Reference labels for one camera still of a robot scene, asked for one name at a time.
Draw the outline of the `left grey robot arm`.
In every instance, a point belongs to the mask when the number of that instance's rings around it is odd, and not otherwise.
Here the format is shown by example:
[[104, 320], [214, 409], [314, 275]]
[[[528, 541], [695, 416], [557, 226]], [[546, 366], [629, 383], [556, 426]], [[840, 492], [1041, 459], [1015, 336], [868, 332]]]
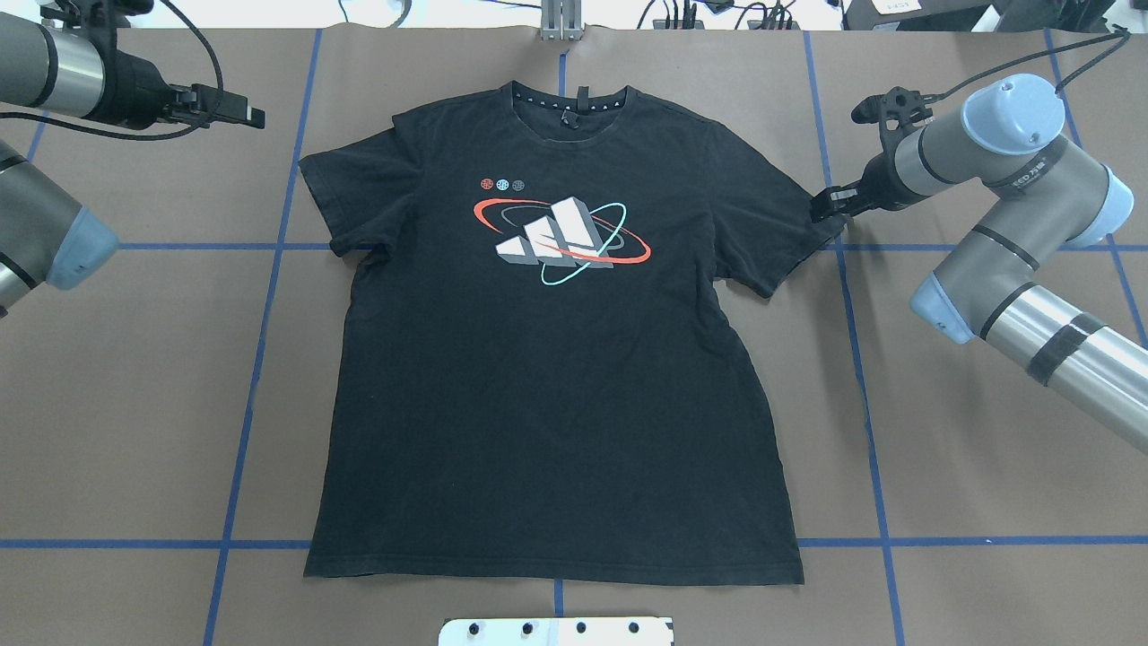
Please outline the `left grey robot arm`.
[[[214, 84], [165, 81], [152, 61], [118, 45], [152, 1], [49, 1], [39, 21], [3, 13], [3, 119], [33, 120], [121, 142], [168, 142], [214, 123], [265, 127], [265, 114], [224, 86], [205, 34], [174, 3], [168, 9], [204, 46]], [[149, 127], [169, 124], [168, 134]], [[16, 150], [1, 146], [1, 310], [51, 285], [86, 281], [118, 250], [119, 238], [90, 207]]]

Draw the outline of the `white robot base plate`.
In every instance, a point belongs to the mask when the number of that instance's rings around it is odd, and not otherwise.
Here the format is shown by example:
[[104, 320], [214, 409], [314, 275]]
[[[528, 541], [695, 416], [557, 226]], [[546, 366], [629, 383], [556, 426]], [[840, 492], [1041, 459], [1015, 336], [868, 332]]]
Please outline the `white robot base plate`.
[[450, 620], [439, 645], [675, 645], [674, 622], [656, 616]]

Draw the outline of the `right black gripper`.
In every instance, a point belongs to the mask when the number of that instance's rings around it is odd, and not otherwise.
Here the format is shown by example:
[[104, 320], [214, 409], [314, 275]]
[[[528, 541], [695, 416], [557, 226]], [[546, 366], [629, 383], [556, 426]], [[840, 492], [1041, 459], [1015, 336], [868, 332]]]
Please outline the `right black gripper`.
[[843, 216], [856, 217], [868, 210], [902, 210], [908, 207], [908, 188], [887, 154], [874, 156], [861, 179], [845, 187], [827, 187], [809, 201], [809, 221], [821, 223]]

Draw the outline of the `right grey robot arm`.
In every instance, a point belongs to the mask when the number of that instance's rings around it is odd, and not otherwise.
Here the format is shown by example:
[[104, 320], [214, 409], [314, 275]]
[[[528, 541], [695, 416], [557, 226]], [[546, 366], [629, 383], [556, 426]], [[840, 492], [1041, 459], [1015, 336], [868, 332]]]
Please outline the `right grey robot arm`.
[[813, 196], [812, 220], [894, 212], [979, 180], [996, 201], [926, 275], [912, 310], [959, 345], [983, 338], [1145, 450], [1145, 349], [1034, 279], [1060, 249], [1119, 229], [1135, 208], [1131, 189], [1063, 135], [1065, 104], [1042, 77], [1013, 73], [939, 118], [938, 101], [894, 87], [858, 103], [850, 117], [878, 126], [882, 150], [861, 179]]

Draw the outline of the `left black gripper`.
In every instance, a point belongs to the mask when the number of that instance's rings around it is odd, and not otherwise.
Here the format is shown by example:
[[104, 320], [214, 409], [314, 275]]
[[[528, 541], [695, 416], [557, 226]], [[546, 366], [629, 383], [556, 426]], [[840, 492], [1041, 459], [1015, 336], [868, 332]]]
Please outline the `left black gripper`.
[[265, 127], [265, 111], [233, 92], [202, 86], [202, 107], [196, 89], [164, 81], [147, 60], [116, 52], [108, 62], [106, 123], [114, 127], [140, 131], [156, 123], [208, 127], [216, 122]]

